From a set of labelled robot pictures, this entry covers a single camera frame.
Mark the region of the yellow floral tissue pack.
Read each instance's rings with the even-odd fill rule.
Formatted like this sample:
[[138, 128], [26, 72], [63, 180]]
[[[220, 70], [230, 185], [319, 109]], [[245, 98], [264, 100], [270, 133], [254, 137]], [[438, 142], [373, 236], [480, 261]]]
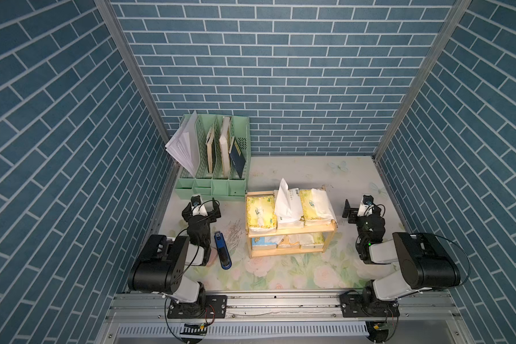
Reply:
[[276, 231], [275, 197], [273, 195], [248, 196], [246, 217], [250, 232], [267, 233]]

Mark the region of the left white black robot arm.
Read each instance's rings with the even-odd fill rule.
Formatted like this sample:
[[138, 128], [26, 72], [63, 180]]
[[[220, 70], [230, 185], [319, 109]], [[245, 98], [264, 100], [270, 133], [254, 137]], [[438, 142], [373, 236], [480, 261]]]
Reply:
[[171, 300], [168, 314], [176, 318], [201, 318], [212, 307], [206, 302], [204, 284], [186, 276], [190, 267], [205, 267], [212, 254], [210, 224], [221, 217], [216, 199], [204, 202], [194, 196], [182, 211], [187, 228], [175, 238], [153, 234], [136, 258], [128, 289], [161, 294]]

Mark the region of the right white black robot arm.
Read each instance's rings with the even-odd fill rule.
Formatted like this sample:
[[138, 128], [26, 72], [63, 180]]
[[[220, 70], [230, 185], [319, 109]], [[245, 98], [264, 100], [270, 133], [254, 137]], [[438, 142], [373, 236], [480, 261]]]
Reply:
[[394, 232], [391, 239], [385, 239], [384, 211], [384, 205], [375, 203], [371, 195], [363, 196], [358, 207], [345, 202], [342, 218], [357, 227], [355, 250], [361, 262], [399, 264], [399, 270], [368, 281], [361, 292], [349, 290], [339, 295], [345, 318], [398, 318], [401, 298], [461, 284], [459, 268], [438, 236]]

